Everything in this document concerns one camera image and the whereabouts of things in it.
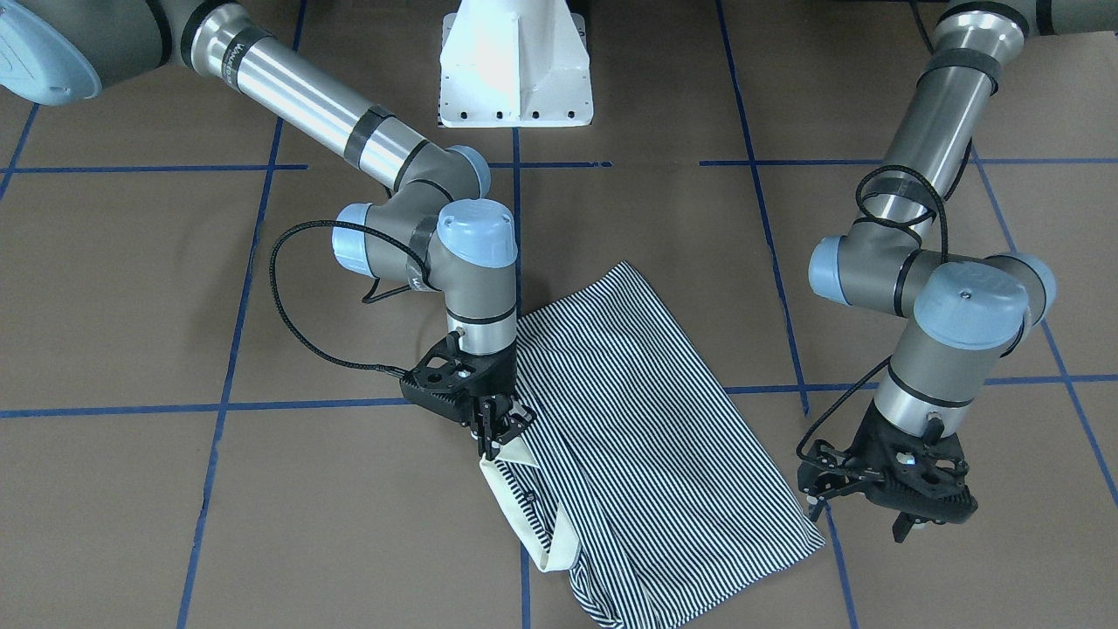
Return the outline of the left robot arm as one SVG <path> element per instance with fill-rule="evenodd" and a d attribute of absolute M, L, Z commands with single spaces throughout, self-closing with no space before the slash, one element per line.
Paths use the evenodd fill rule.
<path fill-rule="evenodd" d="M 972 517 L 958 427 L 999 358 L 1046 318 L 1057 279 L 1038 256 L 948 251 L 945 204 L 1025 42 L 1114 31 L 1115 21 L 1114 1 L 950 1 L 939 17 L 884 162 L 856 185 L 858 218 L 811 255 L 819 297 L 907 320 L 896 351 L 872 370 L 881 379 L 853 442 L 839 449 L 805 435 L 797 446 L 811 520 L 847 494 L 894 509 L 896 542 L 927 522 Z"/>

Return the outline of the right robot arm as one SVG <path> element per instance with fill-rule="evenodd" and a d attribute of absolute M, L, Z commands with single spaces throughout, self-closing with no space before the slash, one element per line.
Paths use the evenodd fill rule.
<path fill-rule="evenodd" d="M 3 87 L 39 105 L 91 101 L 121 82 L 179 65 L 260 104 L 369 182 L 382 204 L 349 204 L 277 238 L 330 230 L 337 263 L 396 294 L 437 292 L 446 335 L 417 366 L 368 363 L 402 397 L 467 427 L 495 460 L 534 421 L 517 394 L 514 215 L 487 196 L 487 160 L 440 147 L 280 41 L 238 1 L 4 1 Z"/>

